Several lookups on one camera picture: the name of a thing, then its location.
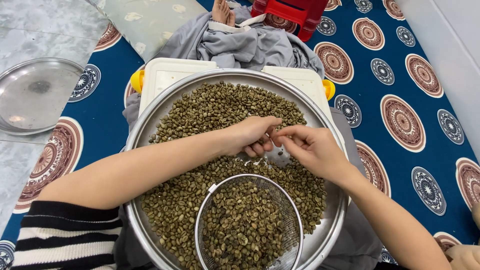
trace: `person's left hand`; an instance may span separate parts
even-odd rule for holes
[[[250,157],[255,157],[272,151],[273,143],[270,138],[275,136],[275,127],[281,124],[282,119],[275,116],[250,116],[238,124],[224,128],[222,131],[226,132],[229,138],[227,155],[245,151]],[[262,145],[257,142],[260,139],[264,142]]]

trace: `red stool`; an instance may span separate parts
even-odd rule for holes
[[[270,13],[300,25],[298,37],[307,41],[312,37],[328,0],[255,0],[252,17]]]

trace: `forearm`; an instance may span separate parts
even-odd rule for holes
[[[224,134],[212,131],[116,154],[47,185],[39,200],[114,208],[222,154]]]
[[[373,186],[357,169],[352,169],[350,175],[341,187],[399,264],[410,270],[450,269],[433,237],[408,211]]]

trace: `round aluminum tray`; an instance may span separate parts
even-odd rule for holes
[[[314,102],[303,92],[293,85],[259,71],[246,69],[216,69],[193,74],[186,77],[158,95],[145,111],[140,115],[138,121],[130,132],[127,140],[126,150],[149,145],[148,138],[156,131],[155,124],[160,117],[168,114],[174,100],[181,98],[183,93],[190,93],[192,90],[201,86],[203,82],[217,83],[223,80],[233,84],[248,84],[253,87],[263,87],[269,91],[277,93],[282,97],[296,102],[298,108],[305,114],[304,118],[310,127],[329,128],[340,148],[342,145],[340,139],[324,113]],[[273,160],[277,164],[289,162],[289,156],[284,154],[277,155],[279,149],[267,154],[268,160]],[[348,196],[345,192],[333,183],[325,183],[327,196],[327,209],[324,213],[322,224],[317,226],[313,234],[305,235],[303,241],[303,251],[300,262],[297,265],[298,270],[316,269],[332,249],[338,234],[340,233],[345,213],[348,205]],[[178,259],[159,243],[159,237],[150,229],[148,217],[140,206],[140,197],[137,197],[125,206],[128,219],[132,225],[135,234],[147,252],[153,263],[164,270],[186,270],[180,265]]]
[[[39,58],[0,74],[0,130],[30,135],[54,128],[82,73],[72,61]]]

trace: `blue circular motif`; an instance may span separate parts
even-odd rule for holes
[[[458,120],[447,110],[440,109],[437,112],[438,123],[445,135],[457,145],[462,145],[465,140],[463,129]]]
[[[322,20],[317,24],[317,31],[325,36],[332,36],[336,32],[336,25],[332,19],[322,16]]]
[[[8,240],[0,241],[0,269],[8,269],[13,263],[15,245]]]
[[[392,68],[382,59],[375,58],[370,62],[373,75],[385,85],[392,85],[395,82],[395,75]]]
[[[415,41],[415,37],[413,36],[412,32],[410,32],[408,29],[406,29],[403,26],[399,26],[396,29],[396,35],[405,45],[409,47],[413,47],[417,43]]]
[[[342,111],[350,128],[356,128],[361,123],[361,111],[358,104],[348,96],[338,95],[335,97],[335,108]]]
[[[424,168],[415,167],[412,170],[412,184],[418,196],[433,213],[443,216],[447,209],[445,197],[435,181],[435,178]]]
[[[368,0],[355,0],[355,4],[357,5],[357,10],[361,13],[367,13],[372,10],[372,2]]]
[[[68,102],[78,102],[91,95],[98,86],[98,83],[100,83],[101,77],[102,73],[97,66],[93,64],[87,64],[85,66],[84,73],[78,79],[75,89],[73,89],[72,95],[68,99]]]
[[[388,252],[385,246],[382,248],[382,261],[398,265],[396,260],[392,257],[390,252]]]

